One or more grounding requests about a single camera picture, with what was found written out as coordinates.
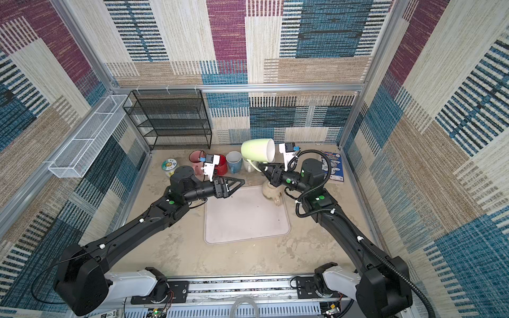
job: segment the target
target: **patterned carpet wall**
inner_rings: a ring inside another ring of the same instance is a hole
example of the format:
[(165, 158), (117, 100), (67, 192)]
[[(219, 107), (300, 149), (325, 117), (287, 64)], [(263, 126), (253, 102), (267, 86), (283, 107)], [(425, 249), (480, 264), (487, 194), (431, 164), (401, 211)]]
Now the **patterned carpet wall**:
[(0, 0), (0, 207), (104, 94), (49, 0)]
[(120, 86), (363, 81), (391, 0), (66, 0)]
[(338, 142), (357, 92), (206, 93), (213, 144)]
[[(35, 301), (34, 278), (69, 244), (85, 245), (112, 232), (146, 152), (123, 119), (82, 179), (51, 177), (0, 241), (0, 316), (63, 317), (67, 305)], [(36, 295), (61, 302), (52, 290), (56, 267), (35, 285)]]
[(370, 217), (440, 317), (508, 317), (509, 2), (412, 0), (395, 33), (345, 146)]

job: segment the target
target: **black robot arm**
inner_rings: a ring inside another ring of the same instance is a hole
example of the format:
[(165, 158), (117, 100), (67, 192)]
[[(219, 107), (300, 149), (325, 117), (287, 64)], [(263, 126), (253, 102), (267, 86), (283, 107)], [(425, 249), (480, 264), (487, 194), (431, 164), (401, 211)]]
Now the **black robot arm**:
[[(303, 151), (297, 156), (308, 152), (320, 154), (330, 171), (330, 161), (319, 151)], [(297, 216), (311, 216), (336, 239), (352, 260), (361, 276), (355, 296), (364, 315), (367, 318), (389, 317), (411, 306), (412, 283), (407, 264), (399, 256), (391, 258), (375, 246), (346, 216), (334, 197), (323, 187), (330, 173), (324, 173), (322, 162), (310, 158), (303, 161), (300, 171), (293, 171), (295, 167), (296, 160), (290, 161), (288, 171), (285, 171), (282, 163), (259, 164), (272, 186), (284, 185), (301, 192), (295, 200)], [(303, 214), (299, 212), (301, 204)], [(315, 282), (322, 282), (317, 283), (317, 289), (320, 294), (332, 294), (320, 276), (324, 270), (315, 270)]]
[(97, 241), (85, 246), (74, 243), (64, 250), (53, 288), (75, 314), (97, 308), (108, 295), (110, 282), (104, 273), (143, 241), (177, 223), (191, 202), (226, 198), (244, 185), (244, 180), (228, 177), (202, 182), (189, 166), (177, 168), (170, 182), (164, 195), (134, 220)]

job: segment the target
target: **beige floor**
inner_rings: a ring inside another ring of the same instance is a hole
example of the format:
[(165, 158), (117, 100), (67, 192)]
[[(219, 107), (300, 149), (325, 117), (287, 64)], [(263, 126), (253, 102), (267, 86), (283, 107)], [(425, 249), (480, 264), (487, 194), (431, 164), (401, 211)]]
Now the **beige floor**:
[[(337, 151), (330, 144), (301, 144), (303, 149)], [(240, 151), (240, 146), (212, 146), (207, 153), (227, 154)], [(175, 158), (180, 165), (189, 164), (189, 150), (155, 151), (149, 171), (136, 198), (128, 221), (137, 217), (153, 201), (160, 198), (169, 178), (161, 170), (165, 159)], [(282, 162), (277, 154), (275, 162)], [(260, 185), (265, 177), (260, 172), (233, 175), (246, 179), (246, 186)], [(345, 182), (328, 182), (327, 190), (336, 198), (350, 219), (371, 238), (353, 188)], [(135, 271), (152, 266), (167, 276), (236, 275), (308, 273), (327, 262), (336, 262), (349, 270), (353, 264), (339, 244), (313, 219), (295, 215), (295, 203), (287, 196), (285, 204), (291, 230), (287, 235), (242, 242), (209, 245), (204, 241), (205, 209), (189, 211), (178, 223), (150, 237), (124, 256), (113, 271)]]

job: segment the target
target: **white tray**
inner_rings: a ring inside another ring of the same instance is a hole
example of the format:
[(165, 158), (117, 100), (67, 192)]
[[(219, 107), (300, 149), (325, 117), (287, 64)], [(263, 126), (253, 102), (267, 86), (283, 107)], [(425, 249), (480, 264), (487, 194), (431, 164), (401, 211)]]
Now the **white tray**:
[(211, 197), (205, 203), (208, 244), (237, 242), (285, 235), (290, 222), (284, 204), (279, 207), (262, 194), (262, 186), (242, 187), (228, 198)]

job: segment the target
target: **jar lid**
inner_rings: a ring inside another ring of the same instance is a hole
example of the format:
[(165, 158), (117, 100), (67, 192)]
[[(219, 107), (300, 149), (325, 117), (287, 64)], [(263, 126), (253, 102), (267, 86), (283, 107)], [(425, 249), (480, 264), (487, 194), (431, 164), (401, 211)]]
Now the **jar lid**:
[(167, 159), (162, 163), (161, 168), (165, 171), (173, 171), (177, 169), (177, 161), (175, 159)]

